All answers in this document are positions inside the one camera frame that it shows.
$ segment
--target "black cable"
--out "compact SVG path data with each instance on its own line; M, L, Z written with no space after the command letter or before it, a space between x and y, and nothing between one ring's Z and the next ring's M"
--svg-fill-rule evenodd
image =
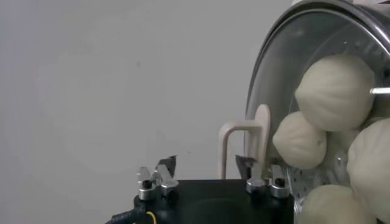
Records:
M144 206L135 208L133 210L122 212L117 215L113 215L111 220L105 224L130 224L135 223L139 219L146 216L146 209Z

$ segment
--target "metal clamp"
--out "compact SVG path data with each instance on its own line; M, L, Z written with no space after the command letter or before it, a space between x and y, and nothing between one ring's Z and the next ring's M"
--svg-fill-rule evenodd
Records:
M173 179L166 165L158 165L154 172L158 173L161 178L160 186L163 196L168 197L169 193L174 191L177 185L179 185L179 182Z
M137 173L138 176L138 196L141 200L149 201L156 197L156 185L152 181L151 174L147 167L140 167Z

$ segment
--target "yellow wire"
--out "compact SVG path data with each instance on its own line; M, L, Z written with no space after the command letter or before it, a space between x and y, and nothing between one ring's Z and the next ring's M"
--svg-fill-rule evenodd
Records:
M156 219L156 216L153 214L153 212L146 212L146 214L150 215L153 219L153 224L157 224L157 219Z

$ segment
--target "silver knob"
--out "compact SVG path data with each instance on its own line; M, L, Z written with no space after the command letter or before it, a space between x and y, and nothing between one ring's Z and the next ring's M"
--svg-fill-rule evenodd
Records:
M250 178L246 181L246 192L253 194L255 191L259 191L261 187L266 183L261 179Z
M138 196L141 200L153 200L156 197L155 184L152 182L151 174L147 167L140 167L138 176Z
M272 181L270 185L271 195L275 198L287 198L290 189L283 175L282 168L278 165L271 166Z

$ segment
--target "black screw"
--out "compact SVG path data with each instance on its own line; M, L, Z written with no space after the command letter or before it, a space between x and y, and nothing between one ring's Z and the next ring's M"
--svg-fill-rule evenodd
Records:
M275 185L277 187L285 187L286 186L286 181L283 178L276 178L275 179Z
M152 182L150 180L144 180L142 181L142 187L144 189L150 189L152 188Z
M390 77L390 69L386 68L384 71L383 71L383 78L384 79L387 79Z

